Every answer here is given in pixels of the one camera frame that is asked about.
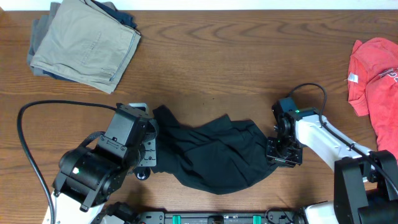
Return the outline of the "black t-shirt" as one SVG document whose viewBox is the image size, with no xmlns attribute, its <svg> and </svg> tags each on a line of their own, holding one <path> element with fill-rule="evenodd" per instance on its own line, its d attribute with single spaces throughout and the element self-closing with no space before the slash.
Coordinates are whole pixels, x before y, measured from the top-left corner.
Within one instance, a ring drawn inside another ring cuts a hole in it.
<svg viewBox="0 0 398 224">
<path fill-rule="evenodd" d="M 277 168 L 266 158 L 266 136 L 250 119 L 231 121 L 224 115 L 189 128 L 164 105 L 153 114 L 159 125 L 154 173 L 166 172 L 184 186 L 223 195 L 249 188 Z"/>
</svg>

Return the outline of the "red printed t-shirt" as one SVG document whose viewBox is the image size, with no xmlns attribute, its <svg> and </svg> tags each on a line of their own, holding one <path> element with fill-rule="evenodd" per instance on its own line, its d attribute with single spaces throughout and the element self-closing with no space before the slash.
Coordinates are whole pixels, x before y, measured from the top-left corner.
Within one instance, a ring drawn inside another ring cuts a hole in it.
<svg viewBox="0 0 398 224">
<path fill-rule="evenodd" d="M 348 102 L 358 116 L 370 117 L 377 149 L 397 157 L 397 44 L 356 40 L 347 81 Z"/>
</svg>

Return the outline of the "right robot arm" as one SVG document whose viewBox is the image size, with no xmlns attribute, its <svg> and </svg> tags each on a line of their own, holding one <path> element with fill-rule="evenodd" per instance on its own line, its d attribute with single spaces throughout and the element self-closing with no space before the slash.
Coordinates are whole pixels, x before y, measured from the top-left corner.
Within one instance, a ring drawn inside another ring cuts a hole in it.
<svg viewBox="0 0 398 224">
<path fill-rule="evenodd" d="M 267 159 L 282 167 L 315 152 L 334 173 L 334 199 L 306 206 L 295 223 L 397 223 L 397 162 L 390 152 L 374 152 L 331 125 L 315 108 L 272 107 L 277 136 L 269 138 Z"/>
</svg>

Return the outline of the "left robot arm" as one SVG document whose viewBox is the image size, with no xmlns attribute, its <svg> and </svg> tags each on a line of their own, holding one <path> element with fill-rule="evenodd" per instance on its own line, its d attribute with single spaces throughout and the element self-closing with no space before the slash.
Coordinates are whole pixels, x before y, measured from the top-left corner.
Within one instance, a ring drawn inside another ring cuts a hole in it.
<svg viewBox="0 0 398 224">
<path fill-rule="evenodd" d="M 150 176 L 158 132 L 154 119 L 116 115 L 106 131 L 90 134 L 66 152 L 43 222 L 100 223 L 102 208 L 127 176 Z"/>
</svg>

